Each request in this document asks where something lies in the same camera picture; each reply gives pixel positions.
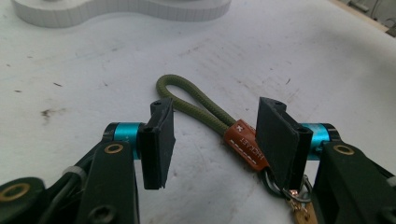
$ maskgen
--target brown leather tag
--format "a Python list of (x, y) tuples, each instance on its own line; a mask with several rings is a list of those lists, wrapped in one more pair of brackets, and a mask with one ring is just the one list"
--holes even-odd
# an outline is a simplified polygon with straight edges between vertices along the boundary
[(238, 120), (225, 132), (224, 141), (241, 155), (254, 170), (260, 171), (269, 166), (256, 143), (256, 130), (243, 120)]

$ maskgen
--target white surface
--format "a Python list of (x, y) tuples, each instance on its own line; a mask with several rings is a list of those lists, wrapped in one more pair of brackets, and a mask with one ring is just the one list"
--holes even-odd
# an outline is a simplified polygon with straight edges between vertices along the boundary
[(114, 12), (138, 12), (170, 21), (210, 21), (231, 0), (12, 0), (15, 13), (36, 26), (64, 28)]
[[(283, 101), (396, 173), (396, 42), (330, 2), (234, 1), (209, 22), (116, 13), (54, 30), (1, 1), (0, 31), (1, 183), (32, 175), (50, 186), (109, 122), (149, 120), (168, 73), (253, 126), (260, 96)], [(179, 112), (175, 124), (166, 189), (143, 190), (135, 165), (142, 223), (292, 222), (211, 130)], [(316, 169), (309, 162), (311, 181)]]

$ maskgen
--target green rope loop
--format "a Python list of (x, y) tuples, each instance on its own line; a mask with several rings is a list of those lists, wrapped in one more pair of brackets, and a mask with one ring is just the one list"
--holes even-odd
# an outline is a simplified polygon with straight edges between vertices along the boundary
[[(186, 91), (212, 114), (209, 114), (207, 111), (196, 105), (192, 105), (176, 97), (166, 89), (166, 86), (168, 85), (177, 86), (183, 91)], [(221, 136), (224, 135), (230, 126), (236, 123), (235, 119), (211, 101), (201, 90), (198, 89), (198, 87), (184, 77), (177, 75), (162, 76), (158, 79), (156, 88), (162, 98), (170, 97), (174, 100), (174, 109), (198, 119)]]

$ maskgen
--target white plastic part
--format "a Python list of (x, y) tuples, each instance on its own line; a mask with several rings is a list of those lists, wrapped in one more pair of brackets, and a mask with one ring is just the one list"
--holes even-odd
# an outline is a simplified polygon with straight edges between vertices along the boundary
[(224, 15), (231, 0), (11, 0), (22, 20), (63, 28), (111, 12), (138, 12), (171, 21), (210, 21)]

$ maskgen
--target blue anodized component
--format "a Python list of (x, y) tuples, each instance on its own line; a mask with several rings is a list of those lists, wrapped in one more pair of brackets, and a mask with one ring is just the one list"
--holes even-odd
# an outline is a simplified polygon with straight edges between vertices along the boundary
[(140, 155), (137, 153), (137, 131), (141, 123), (119, 123), (114, 132), (115, 141), (128, 142), (134, 154), (134, 160), (140, 160)]
[(314, 134), (312, 135), (311, 148), (308, 154), (309, 161), (320, 160), (320, 154), (323, 150), (322, 143), (330, 142), (330, 136), (327, 129), (321, 123), (302, 123), (305, 128), (310, 129)]

